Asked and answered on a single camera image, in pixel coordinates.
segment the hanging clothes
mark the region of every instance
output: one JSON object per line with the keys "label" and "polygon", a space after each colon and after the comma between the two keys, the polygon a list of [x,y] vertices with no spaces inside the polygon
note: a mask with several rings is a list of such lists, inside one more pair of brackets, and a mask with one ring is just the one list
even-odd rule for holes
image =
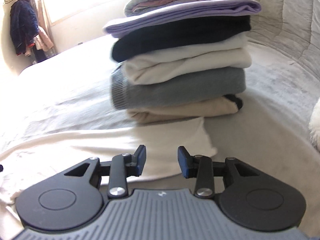
{"label": "hanging clothes", "polygon": [[34,44],[33,37],[38,33],[38,20],[29,0],[16,1],[10,11],[10,36],[17,55]]}
{"label": "hanging clothes", "polygon": [[44,29],[41,26],[39,27],[39,34],[33,38],[36,48],[42,49],[45,52],[48,52],[49,49],[53,48],[53,42],[50,40],[47,33],[44,31]]}
{"label": "hanging clothes", "polygon": [[36,49],[36,46],[33,46],[33,47],[32,47],[32,52],[35,54],[37,63],[43,62],[44,60],[47,59],[44,51],[43,51],[42,49],[37,50],[37,49]]}
{"label": "hanging clothes", "polygon": [[31,49],[30,47],[26,46],[26,52],[24,54],[26,57],[29,57],[31,55]]}

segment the curtain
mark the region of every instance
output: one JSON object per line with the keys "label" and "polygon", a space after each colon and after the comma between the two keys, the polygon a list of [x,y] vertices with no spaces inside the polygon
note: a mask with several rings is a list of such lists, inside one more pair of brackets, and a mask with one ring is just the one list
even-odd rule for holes
{"label": "curtain", "polygon": [[[44,29],[44,31],[49,36],[50,40],[53,41],[54,43],[52,32],[51,32],[51,20],[50,20],[48,11],[45,7],[44,0],[30,0],[30,3],[37,14],[39,26],[41,26]],[[52,57],[56,55],[55,48],[53,47],[48,52],[46,52],[46,55],[47,57]]]}

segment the metal pivot bolt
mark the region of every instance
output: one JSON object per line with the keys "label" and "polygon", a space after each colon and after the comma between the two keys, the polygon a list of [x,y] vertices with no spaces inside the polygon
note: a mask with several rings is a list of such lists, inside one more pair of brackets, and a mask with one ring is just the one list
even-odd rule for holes
{"label": "metal pivot bolt", "polygon": [[113,196],[121,196],[125,193],[125,189],[123,187],[113,187],[109,190],[109,193]]}
{"label": "metal pivot bolt", "polygon": [[201,196],[201,197],[208,197],[208,196],[212,195],[212,193],[213,193],[213,191],[209,188],[206,188],[206,187],[202,187],[197,190],[197,195]]}

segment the dark blue jacket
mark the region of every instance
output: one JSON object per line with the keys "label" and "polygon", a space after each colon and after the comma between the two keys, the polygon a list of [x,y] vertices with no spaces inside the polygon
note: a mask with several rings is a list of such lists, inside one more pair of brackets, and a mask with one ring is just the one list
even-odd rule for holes
{"label": "dark blue jacket", "polygon": [[17,55],[26,52],[39,34],[38,20],[29,0],[18,0],[11,6],[10,36]]}

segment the gray ribbed plate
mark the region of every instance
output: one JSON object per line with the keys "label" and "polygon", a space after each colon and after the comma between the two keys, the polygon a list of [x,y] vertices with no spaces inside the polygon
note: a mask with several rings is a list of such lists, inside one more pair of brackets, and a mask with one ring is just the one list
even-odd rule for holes
{"label": "gray ribbed plate", "polygon": [[245,229],[215,202],[194,197],[188,189],[135,190],[111,201],[92,224],[64,234],[25,229],[15,240],[306,240],[297,228],[277,233]]}

